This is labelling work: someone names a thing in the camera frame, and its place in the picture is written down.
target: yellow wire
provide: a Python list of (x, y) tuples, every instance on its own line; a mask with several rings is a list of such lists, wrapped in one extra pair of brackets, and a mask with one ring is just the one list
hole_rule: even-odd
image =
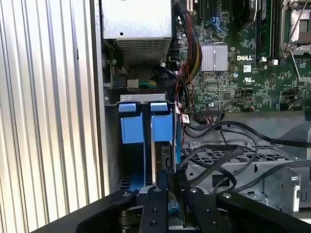
[(155, 82), (155, 81), (148, 81), (147, 83), (148, 83), (148, 84), (152, 84), (152, 85), (156, 85), (156, 82)]
[(199, 62), (200, 62), (200, 44), (199, 42), (197, 41), (196, 42), (196, 62), (194, 64), (194, 67), (193, 67), (193, 70), (190, 74), (190, 80), (192, 80), (194, 78), (194, 73), (195, 71), (198, 69), (199, 67)]

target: blue plastic latch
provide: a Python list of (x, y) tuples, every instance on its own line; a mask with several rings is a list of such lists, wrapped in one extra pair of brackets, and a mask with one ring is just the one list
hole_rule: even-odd
[(123, 103), (119, 104), (119, 113), (136, 112), (135, 103)]
[(142, 113), (140, 116), (121, 118), (121, 130), (124, 144), (144, 142)]
[(165, 142), (173, 140), (173, 114), (152, 116), (152, 140)]
[(167, 103), (151, 103), (150, 104), (150, 110), (151, 112), (161, 112), (161, 111), (167, 111)]

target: green circuit board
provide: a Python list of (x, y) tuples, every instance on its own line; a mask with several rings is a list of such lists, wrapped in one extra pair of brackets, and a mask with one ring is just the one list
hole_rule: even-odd
[[(196, 12), (193, 18), (200, 44), (223, 43), (228, 45), (228, 69), (222, 72), (199, 72), (194, 78), (194, 111), (217, 111), (227, 101), (241, 98), (254, 106), (256, 112), (303, 111), (311, 107), (311, 83), (298, 82), (290, 59), (279, 60), (278, 65), (260, 62), (258, 56), (269, 57), (271, 48), (272, 11), (269, 1), (262, 0), (258, 14), (260, 23), (254, 22), (242, 32), (232, 32), (232, 1), (217, 1), (217, 17), (223, 33), (217, 32), (208, 23), (208, 16), (199, 20)], [(180, 54), (187, 56), (187, 39), (178, 31)], [(252, 58), (251, 61), (237, 60), (238, 56)], [(301, 76), (311, 77), (311, 59), (298, 58), (296, 63)], [(229, 112), (249, 112), (243, 103), (227, 107)]]

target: fan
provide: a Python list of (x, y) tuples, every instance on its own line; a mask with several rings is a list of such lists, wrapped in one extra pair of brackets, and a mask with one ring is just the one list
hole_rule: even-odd
[(233, 0), (233, 19), (238, 32), (256, 21), (258, 0)]

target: label sticker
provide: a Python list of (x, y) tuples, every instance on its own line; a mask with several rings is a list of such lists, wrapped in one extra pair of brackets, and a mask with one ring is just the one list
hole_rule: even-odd
[(183, 114), (181, 116), (183, 123), (190, 124), (189, 116), (187, 114)]
[(177, 114), (180, 114), (180, 109), (181, 108), (181, 103), (178, 103), (177, 101), (175, 101), (175, 111)]
[(177, 105), (175, 105), (175, 111), (177, 114), (180, 114), (179, 108), (177, 107)]
[(243, 72), (244, 73), (251, 73), (252, 72), (252, 66), (251, 65), (243, 66)]

